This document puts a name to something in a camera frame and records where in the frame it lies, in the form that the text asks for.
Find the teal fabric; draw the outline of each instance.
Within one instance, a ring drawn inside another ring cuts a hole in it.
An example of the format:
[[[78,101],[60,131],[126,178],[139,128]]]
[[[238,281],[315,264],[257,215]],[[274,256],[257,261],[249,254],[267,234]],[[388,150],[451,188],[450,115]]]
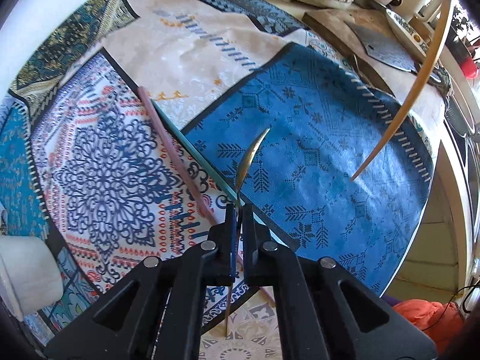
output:
[[[7,235],[45,239],[47,221],[34,191],[33,168],[29,169],[28,125],[28,111],[15,103],[0,132],[0,197],[6,211]]]

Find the curved wooden stick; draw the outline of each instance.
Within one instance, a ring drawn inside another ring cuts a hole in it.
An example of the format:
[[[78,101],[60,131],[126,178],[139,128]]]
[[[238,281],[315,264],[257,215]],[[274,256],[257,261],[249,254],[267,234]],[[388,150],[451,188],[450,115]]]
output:
[[[357,176],[368,166],[368,164],[376,157],[381,149],[385,147],[390,138],[393,137],[393,134],[398,130],[400,125],[403,123],[407,115],[409,114],[410,109],[413,106],[413,103],[417,99],[420,92],[422,92],[423,87],[428,81],[431,72],[434,69],[434,66],[442,52],[443,45],[447,38],[448,30],[450,28],[450,23],[452,21],[453,14],[453,4],[452,0],[442,0],[442,9],[440,11],[440,19],[438,20],[435,32],[433,34],[433,40],[428,48],[427,56],[425,61],[418,72],[417,78],[410,89],[409,94],[405,98],[405,102],[398,110],[397,114],[392,120],[392,123],[388,126],[387,130],[383,134],[383,137],[380,139],[378,144],[371,151],[367,159],[363,164],[358,168],[355,174],[352,176],[350,181],[353,181]]]

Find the spoon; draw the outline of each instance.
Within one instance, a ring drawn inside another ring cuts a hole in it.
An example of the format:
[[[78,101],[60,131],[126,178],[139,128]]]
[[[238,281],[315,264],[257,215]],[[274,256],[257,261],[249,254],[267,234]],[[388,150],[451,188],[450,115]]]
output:
[[[235,176],[235,192],[237,193],[237,234],[235,242],[235,259],[237,258],[239,240],[240,240],[240,229],[242,228],[242,203],[240,202],[240,189],[242,188],[243,182],[247,177],[248,170],[250,169],[251,163],[254,161],[255,154],[257,153],[262,141],[270,131],[270,128],[266,128],[255,140],[250,144],[245,154],[243,155],[237,169],[237,174]],[[228,335],[229,331],[229,316],[230,316],[230,304],[232,300],[232,290],[233,283],[229,287],[229,293],[226,297],[226,310],[225,310],[225,337]]]

